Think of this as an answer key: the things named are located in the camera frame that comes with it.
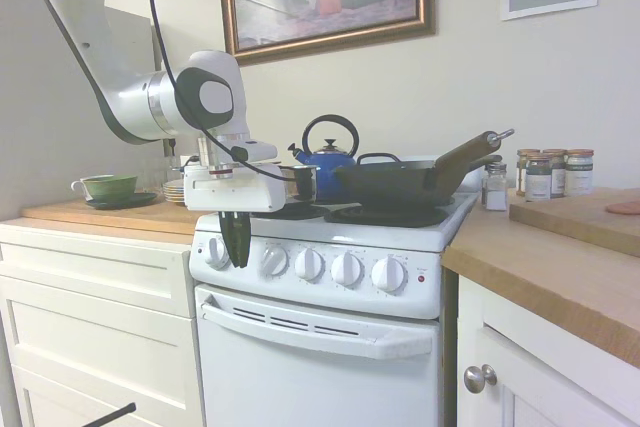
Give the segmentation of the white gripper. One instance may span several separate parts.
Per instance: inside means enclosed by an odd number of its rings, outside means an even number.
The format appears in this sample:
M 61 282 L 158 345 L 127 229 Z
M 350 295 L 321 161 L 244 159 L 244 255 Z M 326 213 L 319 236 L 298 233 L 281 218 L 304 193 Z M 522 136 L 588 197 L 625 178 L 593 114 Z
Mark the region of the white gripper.
M 251 245 L 251 216 L 275 212 L 285 205 L 285 182 L 246 167 L 213 175 L 191 164 L 184 172 L 184 201 L 191 211 L 217 211 L 221 235 L 234 267 L 245 268 Z

